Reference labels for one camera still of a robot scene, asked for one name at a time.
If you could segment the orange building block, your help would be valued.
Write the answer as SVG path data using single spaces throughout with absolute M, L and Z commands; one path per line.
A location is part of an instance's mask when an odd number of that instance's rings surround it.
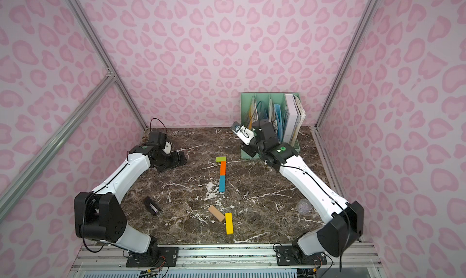
M 220 175 L 225 176 L 226 175 L 226 162 L 222 161 L 220 163 Z

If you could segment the natural wood building block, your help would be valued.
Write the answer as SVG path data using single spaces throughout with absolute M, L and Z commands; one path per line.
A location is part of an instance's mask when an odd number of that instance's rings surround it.
M 208 208 L 208 211 L 219 221 L 223 222 L 225 220 L 225 215 L 221 213 L 214 205 L 211 205 Z

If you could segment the yellow building block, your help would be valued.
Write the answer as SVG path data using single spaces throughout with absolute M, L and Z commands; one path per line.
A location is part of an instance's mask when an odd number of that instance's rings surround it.
M 225 214 L 225 223 L 226 223 L 226 234 L 227 235 L 234 234 L 233 214 L 231 212 L 228 212 Z

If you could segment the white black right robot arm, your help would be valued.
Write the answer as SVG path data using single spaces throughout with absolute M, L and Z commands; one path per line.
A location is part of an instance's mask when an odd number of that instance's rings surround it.
M 323 227 L 297 238 L 296 246 L 302 254 L 311 256 L 326 252 L 341 257 L 360 239 L 364 227 L 363 206 L 357 201 L 350 203 L 327 186 L 289 143 L 279 141 L 272 123 L 258 120 L 248 129 L 234 122 L 231 130 L 241 139 L 241 148 L 249 156 L 258 155 L 266 165 L 289 180 L 324 222 Z

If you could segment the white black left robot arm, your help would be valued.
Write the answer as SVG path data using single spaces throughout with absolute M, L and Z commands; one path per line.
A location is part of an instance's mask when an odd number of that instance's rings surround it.
M 105 181 L 74 200 L 75 233 L 84 241 L 111 244 L 135 254 L 146 254 L 155 246 L 155 238 L 131 227 L 121 202 L 137 179 L 147 170 L 163 172 L 187 164 L 183 151 L 144 144 L 127 153 L 124 162 Z

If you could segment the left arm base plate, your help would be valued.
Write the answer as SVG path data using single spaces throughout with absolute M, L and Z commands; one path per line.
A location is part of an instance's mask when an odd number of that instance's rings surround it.
M 156 247 L 150 248 L 144 254 L 129 253 L 127 258 L 127 268 L 158 268 L 175 267 L 177 264 L 179 247 Z

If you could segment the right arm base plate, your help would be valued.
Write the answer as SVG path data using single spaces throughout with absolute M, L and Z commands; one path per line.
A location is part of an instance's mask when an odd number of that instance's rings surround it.
M 311 266 L 320 268 L 328 264 L 326 256 L 323 252 L 305 255 L 301 250 L 293 245 L 282 245 L 275 243 L 273 245 L 278 266 Z

